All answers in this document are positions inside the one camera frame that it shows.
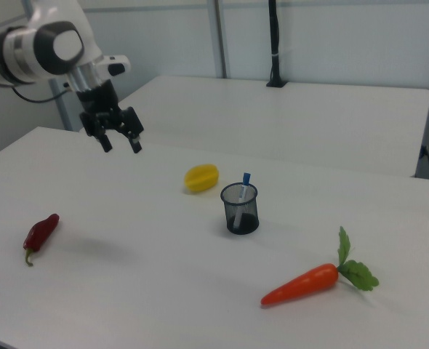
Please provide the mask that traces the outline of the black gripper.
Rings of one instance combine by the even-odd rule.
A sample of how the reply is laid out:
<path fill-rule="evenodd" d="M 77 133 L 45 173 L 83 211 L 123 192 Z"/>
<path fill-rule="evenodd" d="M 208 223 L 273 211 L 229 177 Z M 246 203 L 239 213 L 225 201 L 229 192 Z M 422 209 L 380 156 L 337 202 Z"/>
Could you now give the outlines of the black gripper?
<path fill-rule="evenodd" d="M 112 149 L 112 145 L 103 122 L 116 123 L 115 130 L 128 139 L 134 153 L 142 150 L 140 134 L 144 127 L 133 107 L 120 111 L 119 99 L 111 80 L 87 91 L 77 92 L 76 96 L 83 107 L 80 119 L 86 134 L 94 137 L 106 153 Z"/>

